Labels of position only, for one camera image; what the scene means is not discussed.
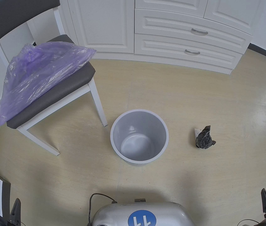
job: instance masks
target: cable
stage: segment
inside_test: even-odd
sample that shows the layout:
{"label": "cable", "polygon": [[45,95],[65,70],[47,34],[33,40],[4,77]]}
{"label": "cable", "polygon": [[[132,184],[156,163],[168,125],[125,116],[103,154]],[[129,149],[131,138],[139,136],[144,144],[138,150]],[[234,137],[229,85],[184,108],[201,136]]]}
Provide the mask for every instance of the cable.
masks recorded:
{"label": "cable", "polygon": [[92,194],[91,197],[90,197],[90,200],[89,200],[89,215],[88,215],[88,222],[89,222],[89,226],[91,226],[91,222],[90,222],[90,214],[91,214],[91,199],[94,195],[102,195],[102,196],[105,196],[107,198],[110,198],[113,202],[112,203],[117,203],[113,198],[105,195],[105,194]]}
{"label": "cable", "polygon": [[241,222],[243,222],[243,221],[245,221],[245,220],[254,221],[254,222],[256,222],[256,223],[258,223],[258,224],[259,224],[259,222],[258,222],[258,221],[255,221],[255,220],[253,220],[253,219],[243,219],[243,220],[241,220],[239,223],[241,223]]}

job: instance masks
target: drawer handle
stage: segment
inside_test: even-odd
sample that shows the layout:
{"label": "drawer handle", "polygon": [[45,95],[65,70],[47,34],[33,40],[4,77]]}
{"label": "drawer handle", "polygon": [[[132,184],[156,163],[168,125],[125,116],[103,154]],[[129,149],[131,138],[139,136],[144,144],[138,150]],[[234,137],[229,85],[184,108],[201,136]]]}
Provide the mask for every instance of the drawer handle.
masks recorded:
{"label": "drawer handle", "polygon": [[201,34],[208,34],[208,32],[202,32],[202,31],[199,31],[199,30],[195,30],[195,29],[191,29],[193,32],[197,32],[197,33],[201,33]]}
{"label": "drawer handle", "polygon": [[194,54],[194,55],[199,55],[200,52],[192,52],[192,51],[188,51],[187,49],[185,50],[187,53],[191,53],[191,54]]}

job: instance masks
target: gray cushioned seat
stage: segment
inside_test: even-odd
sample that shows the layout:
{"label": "gray cushioned seat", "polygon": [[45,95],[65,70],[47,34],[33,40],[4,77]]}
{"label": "gray cushioned seat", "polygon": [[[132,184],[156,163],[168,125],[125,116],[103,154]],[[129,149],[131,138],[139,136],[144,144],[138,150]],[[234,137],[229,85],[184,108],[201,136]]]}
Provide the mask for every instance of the gray cushioned seat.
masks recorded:
{"label": "gray cushioned seat", "polygon": [[[49,42],[51,41],[64,41],[74,43],[66,34],[57,36],[54,39],[49,40]],[[90,64],[90,62],[87,62],[73,75],[69,76],[59,84],[52,87],[48,92],[33,101],[23,111],[7,121],[7,126],[16,129],[17,127],[23,125],[35,115],[45,110],[47,107],[63,99],[65,96],[79,89],[83,85],[88,84],[93,78],[94,73],[95,69]]]}

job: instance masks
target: blue circular logo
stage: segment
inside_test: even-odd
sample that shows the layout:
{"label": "blue circular logo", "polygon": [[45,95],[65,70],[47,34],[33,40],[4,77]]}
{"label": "blue circular logo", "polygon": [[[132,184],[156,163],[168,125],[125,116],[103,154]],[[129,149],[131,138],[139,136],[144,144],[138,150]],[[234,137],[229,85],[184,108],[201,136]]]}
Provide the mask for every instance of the blue circular logo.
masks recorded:
{"label": "blue circular logo", "polygon": [[132,213],[128,218],[129,226],[155,226],[156,217],[147,210],[138,210]]}

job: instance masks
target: chair leg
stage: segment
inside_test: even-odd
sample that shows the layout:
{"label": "chair leg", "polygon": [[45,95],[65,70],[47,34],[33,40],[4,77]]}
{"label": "chair leg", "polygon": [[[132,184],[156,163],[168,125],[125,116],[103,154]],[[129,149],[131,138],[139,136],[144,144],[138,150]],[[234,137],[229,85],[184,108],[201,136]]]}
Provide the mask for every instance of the chair leg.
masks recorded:
{"label": "chair leg", "polygon": [[60,154],[60,152],[56,148],[54,148],[52,145],[49,145],[48,143],[38,139],[33,134],[31,134],[27,130],[25,130],[22,126],[19,126],[17,128],[17,130],[20,131],[23,135],[25,135],[29,139],[31,139],[33,142],[37,143],[39,146],[41,146],[44,149],[46,149],[47,151],[51,152],[52,154],[54,154],[56,156],[58,156]]}
{"label": "chair leg", "polygon": [[102,124],[104,126],[106,126],[106,125],[108,125],[107,119],[106,119],[102,104],[100,102],[100,97],[98,96],[97,89],[96,89],[95,82],[94,82],[93,78],[88,83],[88,85],[89,85],[90,92],[92,94],[92,97],[93,97],[93,100],[94,100],[94,103],[95,103],[95,107],[96,107],[97,113],[100,116],[100,120],[101,120]]}

